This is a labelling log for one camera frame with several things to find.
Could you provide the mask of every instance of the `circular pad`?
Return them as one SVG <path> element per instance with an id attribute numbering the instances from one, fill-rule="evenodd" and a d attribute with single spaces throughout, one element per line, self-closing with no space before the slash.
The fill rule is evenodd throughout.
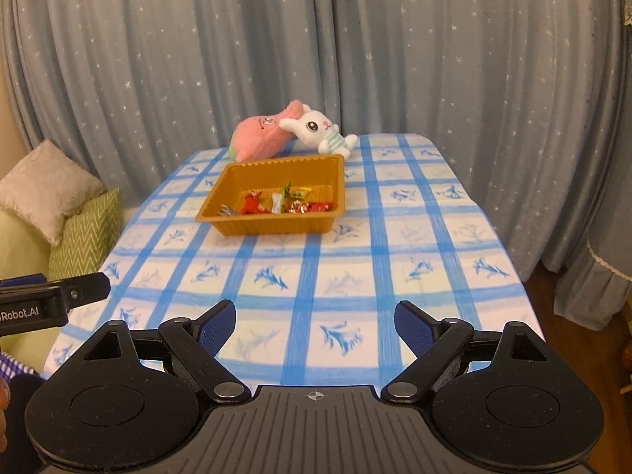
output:
<path id="1" fill-rule="evenodd" d="M 514 373 L 525 376 L 505 376 L 490 367 L 448 382 L 432 403 L 439 433 L 471 461 L 502 472 L 550 472 L 584 459 L 601 431 L 598 401 L 565 376 L 530 370 L 524 364 Z"/>
<path id="2" fill-rule="evenodd" d="M 513 386 L 495 390 L 487 397 L 487 409 L 500 422 L 516 428 L 537 428 L 559 413 L 559 403 L 549 392 L 536 387 Z"/>
<path id="3" fill-rule="evenodd" d="M 47 463 L 73 472 L 136 470 L 187 440 L 198 420 L 194 392 L 136 362 L 135 369 L 120 369 L 118 359 L 59 369 L 34 394 L 26 429 Z"/>
<path id="4" fill-rule="evenodd" d="M 132 420 L 145 405 L 143 394 L 125 385 L 100 385 L 77 394 L 70 410 L 89 426 L 116 426 Z"/>

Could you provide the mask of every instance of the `wooden floor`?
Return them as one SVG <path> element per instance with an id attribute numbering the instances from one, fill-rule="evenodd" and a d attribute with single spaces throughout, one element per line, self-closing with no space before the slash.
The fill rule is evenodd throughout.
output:
<path id="1" fill-rule="evenodd" d="M 621 351 L 630 340 L 628 326 L 617 314 L 605 329 L 594 332 L 554 315 L 557 279 L 557 274 L 540 264 L 525 288 L 547 343 L 595 392 L 604 408 L 606 425 L 590 466 L 598 474 L 630 474 L 632 394 L 619 394 L 619 389 L 630 382 L 630 373 L 621 363 Z"/>

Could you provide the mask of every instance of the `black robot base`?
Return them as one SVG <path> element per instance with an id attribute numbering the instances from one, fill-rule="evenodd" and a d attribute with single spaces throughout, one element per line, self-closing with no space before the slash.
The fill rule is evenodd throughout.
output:
<path id="1" fill-rule="evenodd" d="M 41 472 L 592 472 L 584 461 L 602 408 L 524 323 L 475 331 L 401 301 L 395 327 L 417 359 L 380 395 L 372 386 L 260 386 L 253 395 L 215 359 L 235 315 L 226 300 L 157 330 L 103 325 L 26 408 Z M 166 372 L 139 358 L 161 360 Z"/>

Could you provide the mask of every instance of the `green chevron pillow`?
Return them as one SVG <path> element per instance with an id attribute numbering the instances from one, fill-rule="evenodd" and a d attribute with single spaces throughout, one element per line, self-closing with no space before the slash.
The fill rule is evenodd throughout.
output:
<path id="1" fill-rule="evenodd" d="M 114 248 L 122 228 L 121 191 L 88 201 L 64 225 L 61 244 L 51 248 L 49 278 L 61 280 L 97 272 Z"/>

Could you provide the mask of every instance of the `blue plaid tablecloth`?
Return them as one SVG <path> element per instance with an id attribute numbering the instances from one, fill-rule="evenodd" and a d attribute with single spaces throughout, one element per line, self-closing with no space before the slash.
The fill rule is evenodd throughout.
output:
<path id="1" fill-rule="evenodd" d="M 494 229 L 428 139 L 362 136 L 347 212 L 323 235 L 223 237 L 195 223 L 228 162 L 226 149 L 194 154 L 141 206 L 103 264 L 110 297 L 72 312 L 45 376 L 109 319 L 155 328 L 225 298 L 237 326 L 218 359 L 253 389 L 383 386 L 414 360 L 394 329 L 401 299 L 477 329 L 540 331 Z"/>

